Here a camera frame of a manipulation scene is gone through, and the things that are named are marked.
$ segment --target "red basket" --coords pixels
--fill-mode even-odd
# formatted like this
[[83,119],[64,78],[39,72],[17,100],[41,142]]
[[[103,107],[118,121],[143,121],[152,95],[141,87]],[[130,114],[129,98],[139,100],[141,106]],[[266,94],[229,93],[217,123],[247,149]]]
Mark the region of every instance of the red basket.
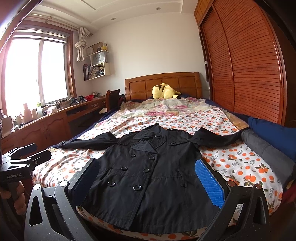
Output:
[[93,100],[94,95],[88,95],[88,96],[85,96],[85,98],[87,99],[87,101],[91,101]]

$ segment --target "ceiling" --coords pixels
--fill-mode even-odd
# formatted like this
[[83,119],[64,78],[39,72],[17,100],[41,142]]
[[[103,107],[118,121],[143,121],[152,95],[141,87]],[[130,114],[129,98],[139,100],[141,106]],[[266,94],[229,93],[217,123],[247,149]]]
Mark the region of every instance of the ceiling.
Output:
[[193,14],[198,0],[43,0],[29,16],[38,14],[87,27],[91,32],[141,15],[180,12]]

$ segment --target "blue gripper pad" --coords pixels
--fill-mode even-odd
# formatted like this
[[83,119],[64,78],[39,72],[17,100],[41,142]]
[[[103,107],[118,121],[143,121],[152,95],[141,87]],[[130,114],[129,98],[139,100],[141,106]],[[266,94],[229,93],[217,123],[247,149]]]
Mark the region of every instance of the blue gripper pad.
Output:
[[201,159],[195,162],[195,172],[207,194],[209,195],[212,203],[215,206],[222,208],[225,202],[224,190]]

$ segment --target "sliding wardrobe door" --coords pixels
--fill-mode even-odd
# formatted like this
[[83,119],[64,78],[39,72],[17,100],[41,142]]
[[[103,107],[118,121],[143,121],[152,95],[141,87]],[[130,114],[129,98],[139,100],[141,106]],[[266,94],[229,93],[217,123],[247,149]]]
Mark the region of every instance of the sliding wardrobe door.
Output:
[[230,51],[234,112],[281,123],[284,105],[281,66],[265,15],[252,0],[215,0],[213,8]]
[[210,10],[201,28],[210,58],[212,99],[222,107],[233,111],[234,89],[230,53],[222,24],[214,9]]

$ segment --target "stuffed animal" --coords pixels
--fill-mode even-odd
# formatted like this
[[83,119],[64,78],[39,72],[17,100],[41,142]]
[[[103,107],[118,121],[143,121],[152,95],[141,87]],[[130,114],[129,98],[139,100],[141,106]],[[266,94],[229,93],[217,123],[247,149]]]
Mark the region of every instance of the stuffed animal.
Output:
[[170,87],[168,84],[160,84],[156,85],[152,88],[152,95],[154,99],[158,98],[176,98],[181,99],[179,96],[181,93],[178,91],[175,91],[172,87]]

